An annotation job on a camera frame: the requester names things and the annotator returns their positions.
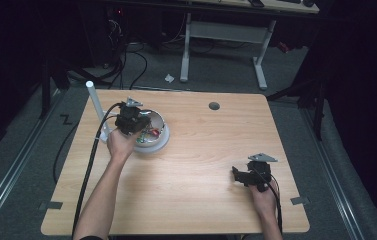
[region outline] metal rail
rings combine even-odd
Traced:
[[[53,112],[54,108],[58,105],[58,103],[63,99],[64,93],[56,90],[54,96],[56,100],[54,100],[54,103],[50,111],[43,119],[39,119],[37,121],[29,137],[23,144],[23,147],[21,148],[19,154],[15,158],[7,174],[0,183],[0,210],[4,202],[6,201],[8,195],[10,194],[11,190],[13,189],[14,185],[16,184],[17,180],[19,179],[19,176],[22,173],[26,163],[29,161],[29,156],[32,151],[32,148],[35,145],[37,139],[39,138],[39,135],[41,134],[42,130],[44,129],[44,126],[48,122],[51,113]]]
[[[311,116],[311,113],[307,109],[300,109],[300,113],[303,117],[303,120],[306,122],[307,125],[309,125],[309,127],[307,127],[308,132],[314,140],[315,147],[319,153],[319,159],[321,160],[325,177],[328,181],[329,189],[332,192],[335,203],[337,204],[338,210],[340,211],[341,217],[344,221],[347,231],[350,234],[350,238],[357,240],[365,239],[362,230],[359,226],[359,223],[357,222],[356,217],[354,215],[350,201],[344,193],[344,190],[340,182],[338,181],[337,175],[334,169],[332,168],[329,156],[326,153],[326,150],[322,142],[317,139],[313,131],[313,118]]]

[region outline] small white object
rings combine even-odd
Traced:
[[[100,139],[104,143],[107,142],[107,138],[108,138],[108,135],[105,133],[105,131],[107,131],[107,130],[105,130],[105,128],[103,128],[103,130],[101,130],[101,135],[100,135]]]
[[[172,83],[173,80],[175,80],[174,77],[170,76],[170,74],[167,74],[167,76],[164,78],[166,82]]]

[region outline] black cable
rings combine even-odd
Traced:
[[[145,61],[145,67],[144,67],[144,70],[142,71],[142,73],[141,73],[137,78],[135,78],[135,79],[132,81],[131,86],[129,86],[129,90],[132,90],[132,87],[134,86],[134,84],[136,83],[136,81],[138,81],[138,79],[139,79],[139,78],[145,73],[145,71],[147,70],[147,59],[146,59],[144,56],[142,56],[141,54],[139,54],[139,53],[134,52],[133,54],[136,54],[136,55],[138,55],[138,56],[140,56],[140,57],[142,57],[142,58],[144,59],[144,61]]]
[[[82,76],[82,77],[77,77],[77,76],[71,74],[70,72],[67,72],[67,77],[74,79],[74,80],[77,80],[77,81],[81,81],[81,82],[86,82],[86,81],[90,80],[90,81],[93,81],[95,84],[99,84],[99,85],[109,85],[110,83],[103,81],[103,80],[113,76],[119,70],[119,67],[120,67],[120,64],[118,64],[118,62],[117,62],[116,65],[114,66],[113,70],[111,70],[110,72],[108,72],[104,75],[97,77],[97,76],[92,75],[91,73],[89,73],[85,69],[83,69],[79,66],[73,65],[72,63],[67,62],[63,59],[58,59],[58,61],[60,61],[60,63],[63,66],[65,66],[67,69],[71,69],[75,73],[77,73],[78,75]]]
[[[197,43],[201,43],[201,42],[207,42],[208,40],[204,40],[204,41],[193,41],[193,43],[197,42]],[[197,53],[197,54],[204,54],[204,53],[208,53],[210,51],[212,51],[213,49],[215,48],[215,41],[211,40],[211,46],[209,49],[205,50],[205,51],[195,51],[192,47],[190,47],[190,51],[193,52],[193,53]]]
[[[241,240],[245,240],[250,234],[245,234],[244,236],[241,237]]]
[[[278,181],[276,181],[276,178],[273,175],[271,175],[272,178],[275,180],[275,183],[276,183],[276,186],[277,186],[278,193],[276,193],[275,189],[273,189],[273,187],[270,184],[270,182],[266,181],[266,179],[264,179],[262,177],[262,175],[260,175],[259,171],[257,171],[256,168],[254,168],[254,167],[252,167],[252,168],[257,173],[257,175],[259,175],[259,177],[262,179],[262,181],[264,181],[269,186],[270,190],[272,190],[272,192],[273,192],[273,195],[275,195],[276,209],[278,210],[278,227],[279,227],[279,231],[282,234],[282,211],[281,211],[281,199],[280,199],[280,192],[279,192]]]
[[[97,134],[95,135],[94,144],[92,145],[91,155],[89,157],[88,166],[86,168],[85,178],[83,180],[81,191],[79,193],[78,203],[76,205],[75,218],[73,220],[72,238],[75,234],[76,225],[77,225],[78,220],[79,220],[79,215],[80,215],[81,208],[82,208],[83,198],[84,198],[84,195],[85,195],[86,187],[88,185],[89,175],[91,174],[92,165],[94,164],[94,158],[95,158],[95,154],[97,152],[98,142],[100,140],[101,130],[103,128],[104,123],[107,121],[107,119],[109,119],[108,115],[110,114],[110,112],[115,107],[120,106],[121,104],[122,103],[115,103],[115,104],[113,104],[113,106],[111,106],[109,108],[109,110],[107,110],[106,114],[104,115],[104,117],[103,117],[103,119],[102,119],[102,121],[101,121],[101,123],[98,127]]]
[[[176,33],[175,37],[173,37],[171,40],[166,41],[166,42],[162,42],[162,45],[166,44],[166,43],[173,43],[173,42],[177,42],[177,41],[180,41],[182,39],[185,39],[185,37],[181,37],[179,39],[177,39],[177,38],[181,35],[182,30],[184,29],[184,26],[186,26],[186,24],[185,24],[186,19],[187,19],[187,14],[185,13],[184,17],[182,18],[181,27],[179,28],[178,33]]]
[[[125,48],[125,52],[124,52],[124,60],[123,60],[123,67],[125,67],[126,66],[126,60],[128,59],[127,58],[127,49],[128,48]],[[122,70],[122,72],[120,73],[120,83],[119,83],[119,89],[120,90],[123,90],[123,70]]]
[[[245,48],[245,47],[248,47],[250,45],[253,45],[252,43],[249,43],[249,42],[243,42],[243,43],[240,43],[239,45],[237,46],[231,46],[231,45],[228,45],[228,44],[222,44],[222,43],[219,43],[218,41],[216,41],[216,46],[218,47],[222,47],[222,48],[230,48],[230,49],[240,49],[240,48]]]
[[[174,42],[171,42],[171,43],[162,43],[161,46],[164,47],[164,48],[167,48],[167,49],[171,49],[171,50],[178,50],[178,49],[181,49],[185,46],[184,43],[179,43],[181,40],[184,40],[184,39],[182,38],[182,39],[179,39],[178,41],[174,41]],[[166,44],[169,44],[169,45],[177,44],[178,47],[169,47],[169,46],[166,46]]]
[[[70,132],[67,134],[67,136],[64,138],[63,142],[61,143],[60,149],[57,152],[56,158],[54,160],[54,165],[53,165],[53,179],[54,183],[57,184],[57,174],[56,174],[56,168],[57,168],[57,162],[58,162],[58,157],[60,156],[61,151],[63,150],[64,144],[67,142],[67,139],[69,139],[70,135],[75,131],[76,127],[79,125],[79,121],[72,127]]]
[[[122,63],[122,60],[119,59],[119,65],[121,66],[121,68],[119,69],[119,71],[116,73],[116,76],[113,78],[113,80],[110,82],[110,85],[108,86],[108,89],[111,89],[113,87],[113,84],[114,82],[116,81],[116,79],[119,77],[119,75],[122,74],[122,71],[123,71],[123,68],[125,67]]]
[[[139,48],[139,49],[136,49],[136,50],[128,51],[128,53],[136,53],[136,52],[139,52],[139,51],[141,51],[141,50],[144,50],[144,48],[145,48],[145,44],[142,43],[142,42],[139,42],[139,43],[130,43],[130,44],[128,44],[128,46],[126,47],[126,49],[129,47],[129,45],[135,45],[135,44],[141,44],[142,47]]]

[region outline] round base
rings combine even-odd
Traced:
[[[160,137],[161,139],[160,142],[158,142],[157,144],[151,147],[135,146],[134,150],[135,152],[139,152],[139,153],[155,153],[159,151],[160,149],[162,149],[164,146],[166,146],[167,142],[169,142],[169,138],[170,138],[169,127],[167,126],[167,124],[165,124],[163,135]]]

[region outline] gray tape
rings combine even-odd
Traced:
[[[293,205],[297,205],[297,204],[307,205],[310,203],[310,200],[308,197],[296,197],[296,198],[291,198],[291,203]]]
[[[63,206],[62,202],[42,202],[39,205],[39,210],[47,210],[47,209],[61,209]]]

